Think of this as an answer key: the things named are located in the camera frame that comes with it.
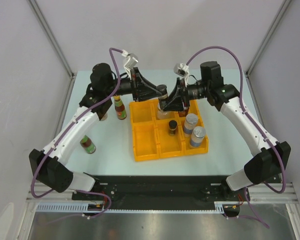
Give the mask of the small black-lid spice jar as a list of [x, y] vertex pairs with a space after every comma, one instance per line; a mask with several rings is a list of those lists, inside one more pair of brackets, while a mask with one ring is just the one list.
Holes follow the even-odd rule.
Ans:
[[160, 84], [156, 87], [156, 89], [160, 93], [160, 96], [158, 97], [158, 101], [160, 104], [160, 108], [163, 110], [168, 98], [167, 86], [165, 84]]

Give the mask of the clear flask-shaped glass jar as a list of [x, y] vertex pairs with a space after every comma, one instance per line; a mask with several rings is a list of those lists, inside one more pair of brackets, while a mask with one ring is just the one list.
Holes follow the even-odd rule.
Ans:
[[157, 104], [157, 112], [156, 112], [156, 118], [158, 120], [166, 120], [172, 118], [172, 113], [170, 111], [163, 111], [160, 107], [160, 104]]

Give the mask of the blue-label pearl jar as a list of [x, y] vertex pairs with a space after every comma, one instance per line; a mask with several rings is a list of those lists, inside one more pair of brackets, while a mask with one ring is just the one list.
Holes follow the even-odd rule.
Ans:
[[183, 124], [183, 133], [186, 138], [189, 138], [194, 130], [194, 128], [197, 126], [199, 121], [199, 118], [194, 113], [189, 113], [185, 117], [185, 121]]
[[196, 126], [191, 134], [189, 145], [191, 148], [198, 148], [206, 137], [206, 129], [202, 126]]

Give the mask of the dark spice shaker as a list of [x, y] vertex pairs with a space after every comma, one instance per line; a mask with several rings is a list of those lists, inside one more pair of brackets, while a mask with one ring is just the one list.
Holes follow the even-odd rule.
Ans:
[[174, 136], [177, 132], [177, 128], [178, 128], [178, 123], [176, 120], [170, 120], [168, 122], [168, 133], [171, 135], [171, 136]]

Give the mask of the tall red sauce bottle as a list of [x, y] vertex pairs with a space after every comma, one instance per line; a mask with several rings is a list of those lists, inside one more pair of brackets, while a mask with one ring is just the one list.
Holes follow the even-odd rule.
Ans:
[[125, 106], [124, 106], [124, 104], [123, 104], [123, 102], [121, 100], [121, 97], [118, 96], [118, 95], [115, 95], [113, 97], [113, 99], [114, 99], [114, 107], [115, 107], [117, 118], [119, 120], [126, 119], [127, 113], [126, 113]]

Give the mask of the black-cap spice bottle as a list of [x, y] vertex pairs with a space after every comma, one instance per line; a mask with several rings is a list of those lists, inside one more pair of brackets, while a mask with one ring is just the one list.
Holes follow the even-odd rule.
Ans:
[[102, 121], [105, 121], [107, 118], [108, 118], [108, 114], [106, 113], [106, 114], [100, 119], [100, 121], [101, 121], [101, 122], [102, 122]]

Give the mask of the green-label sauce bottle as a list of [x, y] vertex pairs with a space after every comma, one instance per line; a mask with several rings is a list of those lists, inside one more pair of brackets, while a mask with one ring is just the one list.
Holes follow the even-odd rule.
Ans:
[[92, 140], [85, 135], [81, 140], [80, 140], [80, 145], [83, 147], [85, 152], [87, 154], [93, 154], [96, 151], [96, 146], [92, 142]]

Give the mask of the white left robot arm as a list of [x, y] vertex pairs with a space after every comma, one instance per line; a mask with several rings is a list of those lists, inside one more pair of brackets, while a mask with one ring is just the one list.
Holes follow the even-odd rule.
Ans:
[[66, 165], [87, 131], [112, 106], [112, 96], [132, 95], [134, 101], [143, 102], [162, 96], [160, 88], [141, 75], [137, 67], [125, 74], [115, 74], [107, 63], [92, 69], [90, 83], [74, 116], [60, 133], [42, 150], [33, 149], [29, 154], [35, 180], [62, 193], [66, 190], [83, 191], [90, 200], [100, 196], [101, 188], [96, 179], [87, 173], [73, 172]]

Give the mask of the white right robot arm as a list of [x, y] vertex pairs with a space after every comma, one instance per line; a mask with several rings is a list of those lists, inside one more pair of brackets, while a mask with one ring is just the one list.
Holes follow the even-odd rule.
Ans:
[[290, 145], [279, 142], [251, 115], [242, 94], [234, 85], [224, 83], [221, 66], [216, 61], [200, 65], [201, 79], [194, 84], [188, 84], [187, 65], [176, 66], [175, 73], [179, 77], [171, 93], [164, 84], [156, 87], [161, 109], [180, 112], [190, 107], [191, 100], [207, 99], [234, 125], [252, 154], [243, 169], [228, 176], [226, 185], [220, 188], [225, 200], [232, 201], [242, 188], [266, 183], [271, 177], [285, 173]]

